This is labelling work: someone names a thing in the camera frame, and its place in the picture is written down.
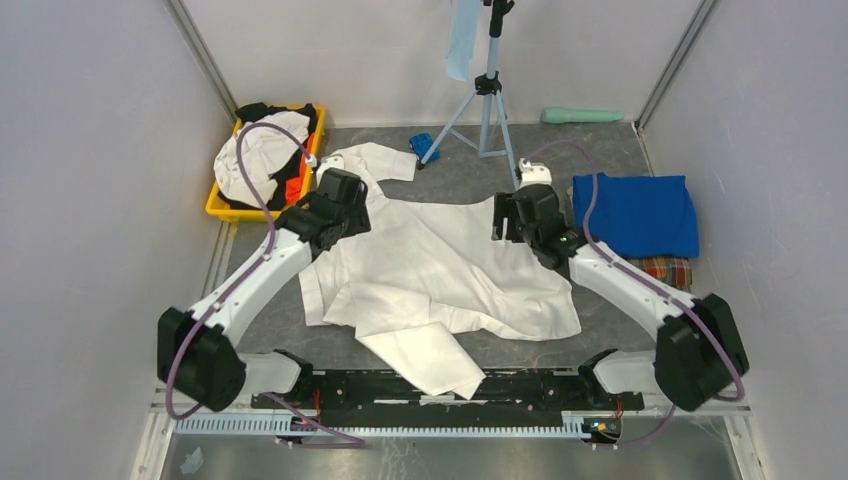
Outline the white long-sleeve shirt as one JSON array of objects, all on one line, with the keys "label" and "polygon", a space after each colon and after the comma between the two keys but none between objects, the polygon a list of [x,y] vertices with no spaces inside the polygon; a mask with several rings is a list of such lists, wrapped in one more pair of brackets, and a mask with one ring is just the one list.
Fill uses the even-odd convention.
[{"label": "white long-sleeve shirt", "polygon": [[308,326],[350,327],[414,387],[464,399],[484,374],[458,334],[547,341],[580,332],[569,282],[525,245],[491,239],[492,199],[391,199],[380,182],[412,181],[414,155],[373,142],[330,155],[366,183],[371,231],[339,241],[300,273]]}]

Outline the blue printed t-shirt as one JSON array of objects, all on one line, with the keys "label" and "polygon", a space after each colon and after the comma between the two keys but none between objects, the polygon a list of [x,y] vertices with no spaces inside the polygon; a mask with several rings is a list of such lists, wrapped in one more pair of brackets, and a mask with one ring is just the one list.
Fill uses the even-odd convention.
[{"label": "blue printed t-shirt", "polygon": [[571,199],[576,223],[589,215],[592,235],[622,257],[700,255],[697,214],[684,176],[578,175]]}]

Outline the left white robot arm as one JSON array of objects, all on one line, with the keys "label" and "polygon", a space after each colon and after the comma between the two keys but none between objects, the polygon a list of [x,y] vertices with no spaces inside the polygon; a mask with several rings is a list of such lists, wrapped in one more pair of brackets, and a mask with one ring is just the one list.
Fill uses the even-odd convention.
[{"label": "left white robot arm", "polygon": [[276,393],[290,407],[306,405],[314,381],[291,354],[238,354],[237,345],[261,310],[339,240],[366,233],[368,187],[357,175],[329,168],[302,206],[282,212],[257,250],[190,309],[167,309],[157,324],[157,374],[166,408],[181,393],[199,408],[221,412],[241,395]]}]

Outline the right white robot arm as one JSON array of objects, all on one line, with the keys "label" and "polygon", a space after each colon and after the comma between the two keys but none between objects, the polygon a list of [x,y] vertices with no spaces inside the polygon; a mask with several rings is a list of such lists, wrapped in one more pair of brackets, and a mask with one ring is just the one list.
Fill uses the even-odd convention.
[{"label": "right white robot arm", "polygon": [[694,412],[710,400],[744,398],[750,363],[728,302],[672,288],[569,225],[551,186],[496,194],[492,237],[526,244],[544,268],[600,295],[654,341],[651,350],[610,349],[585,362],[577,382],[585,405],[602,408],[617,394],[649,393]]}]

